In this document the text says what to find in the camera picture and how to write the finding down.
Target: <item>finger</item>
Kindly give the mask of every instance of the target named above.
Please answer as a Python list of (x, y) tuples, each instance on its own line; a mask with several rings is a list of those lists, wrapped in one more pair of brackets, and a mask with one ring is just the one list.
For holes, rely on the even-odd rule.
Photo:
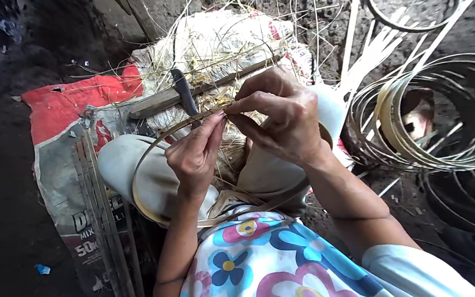
[(240, 114), (247, 111), (258, 111), (271, 116), (274, 120), (287, 118), (287, 104), (289, 99), (274, 96), (263, 91), (256, 91), (252, 95), (234, 102), (225, 109), (226, 114)]
[(217, 111), (213, 115), (204, 119), (203, 123), (191, 132), (192, 138), (189, 145), (191, 145), (192, 150), (198, 152), (203, 152), (205, 150), (208, 138), (224, 116), (225, 113), (223, 111)]
[(173, 152), (177, 151), (177, 149), (181, 147), (182, 143), (188, 142), (188, 136), (189, 134), (168, 146), (168, 148), (164, 151), (164, 156), (168, 158)]
[(221, 140), (223, 139), (223, 131), (225, 130), (225, 125), (227, 124), (227, 119), (222, 119), (219, 125), (214, 128), (214, 131), (208, 138), (205, 151), (207, 152), (209, 158), (212, 156), (217, 157), (217, 151), (221, 145)]
[(241, 86), (234, 100), (238, 101), (250, 96), (255, 91), (269, 92), (277, 96), (291, 96), (292, 91), (287, 84), (287, 78), (290, 78), (287, 71), (282, 67), (271, 67), (251, 78), (248, 78)]
[(260, 127), (253, 119), (242, 114), (228, 115), (228, 119), (255, 144), (270, 148), (278, 146), (267, 131)]

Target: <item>white sleeve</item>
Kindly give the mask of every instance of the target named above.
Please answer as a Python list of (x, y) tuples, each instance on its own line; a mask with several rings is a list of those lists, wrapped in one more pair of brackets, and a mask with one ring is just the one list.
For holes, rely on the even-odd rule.
[(443, 260), (420, 249), (401, 245), (369, 248), (362, 266), (399, 295), (475, 296), (475, 287)]

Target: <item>floral pattern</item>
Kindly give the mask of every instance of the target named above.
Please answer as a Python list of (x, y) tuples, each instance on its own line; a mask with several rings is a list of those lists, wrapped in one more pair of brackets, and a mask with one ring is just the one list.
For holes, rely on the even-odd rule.
[(250, 287), (253, 279), (252, 268), (244, 264), (245, 259), (252, 255), (251, 249), (245, 249), (232, 257), (227, 251), (218, 249), (208, 258), (212, 273), (211, 292), (226, 291), (228, 296), (234, 296)]
[(201, 297), (208, 297), (210, 293), (210, 286), (212, 285), (212, 277), (208, 271), (199, 271), (195, 273), (197, 270), (197, 258), (194, 258), (192, 264), (190, 265), (190, 269), (188, 270), (188, 274), (186, 276), (186, 280), (184, 280), (185, 284), (190, 284), (189, 287), (183, 287), (181, 290), (181, 294), (179, 297), (189, 297), (189, 294), (185, 289), (187, 288), (190, 292), (194, 291), (195, 282), (201, 282)]
[(246, 213), (207, 230), (181, 297), (389, 296), (326, 240), (275, 214)]
[(256, 296), (356, 297), (357, 294), (350, 290), (337, 291), (326, 269), (316, 263), (307, 263), (298, 267), (295, 274), (284, 271), (267, 274), (260, 281)]
[(309, 228), (293, 222), (272, 232), (270, 244), (282, 251), (296, 251), (296, 264), (317, 263), (363, 296), (373, 296), (382, 286), (358, 265)]
[(241, 223), (228, 224), (219, 229), (213, 237), (216, 246), (233, 246), (244, 242), (247, 245), (265, 245), (269, 242), (271, 225), (277, 221), (270, 221), (256, 215), (252, 220)]

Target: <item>pink flower print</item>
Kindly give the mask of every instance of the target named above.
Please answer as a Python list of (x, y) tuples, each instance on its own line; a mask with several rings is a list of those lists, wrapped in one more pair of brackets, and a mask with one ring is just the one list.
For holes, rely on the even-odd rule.
[(331, 276), (317, 263), (308, 263), (290, 272), (267, 274), (258, 285), (257, 297), (304, 296), (304, 297), (356, 297), (353, 291), (335, 289)]
[(201, 282), (201, 297), (208, 297), (210, 293), (210, 286), (212, 285), (212, 277), (208, 271), (199, 271), (195, 273), (196, 270), (197, 258), (194, 258), (192, 264), (190, 265), (190, 269), (188, 270), (188, 274), (186, 275), (186, 280), (184, 280), (180, 295), (181, 297), (188, 297), (189, 293), (194, 292), (194, 286), (196, 282)]
[[(223, 240), (228, 244), (236, 244), (242, 240), (253, 241), (258, 240), (263, 234), (269, 231), (270, 225), (267, 223), (259, 222), (258, 219), (246, 221), (234, 226), (226, 227), (223, 230)], [(264, 245), (269, 240), (260, 240), (261, 243), (255, 243), (257, 245)]]

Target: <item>white pants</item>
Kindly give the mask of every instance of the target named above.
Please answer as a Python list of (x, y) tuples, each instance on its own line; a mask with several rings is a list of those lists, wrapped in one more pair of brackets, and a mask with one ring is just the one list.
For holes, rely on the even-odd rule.
[[(343, 121), (344, 100), (336, 98), (334, 91), (325, 84), (308, 88), (318, 95), (318, 119), (330, 133), (333, 143), (336, 144)], [(98, 169), (106, 185), (120, 193), (142, 213), (150, 211), (171, 218), (175, 212), (179, 180), (164, 157), (164, 151), (169, 146), (168, 143), (160, 142), (142, 161), (137, 172), (136, 189), (141, 207), (137, 206), (133, 199), (131, 183), (135, 166), (150, 145), (146, 141), (152, 143), (154, 140), (130, 134), (114, 139), (100, 150)], [(256, 145), (252, 145), (247, 164), (237, 181), (237, 187), (265, 202), (272, 199), (286, 199), (288, 198), (286, 194), (289, 192), (292, 199), (280, 206), (279, 210), (296, 217), (303, 214), (305, 210), (303, 199), (310, 186), (301, 188), (297, 194), (294, 194), (291, 189), (299, 185), (305, 177), (305, 172), (299, 166), (279, 159)], [(210, 186), (201, 205), (198, 219), (213, 218), (219, 214), (221, 208), (212, 207), (219, 196), (225, 196), (225, 199), (228, 197), (239, 199), (239, 196), (242, 195), (233, 191), (224, 191), (220, 194), (214, 186)]]

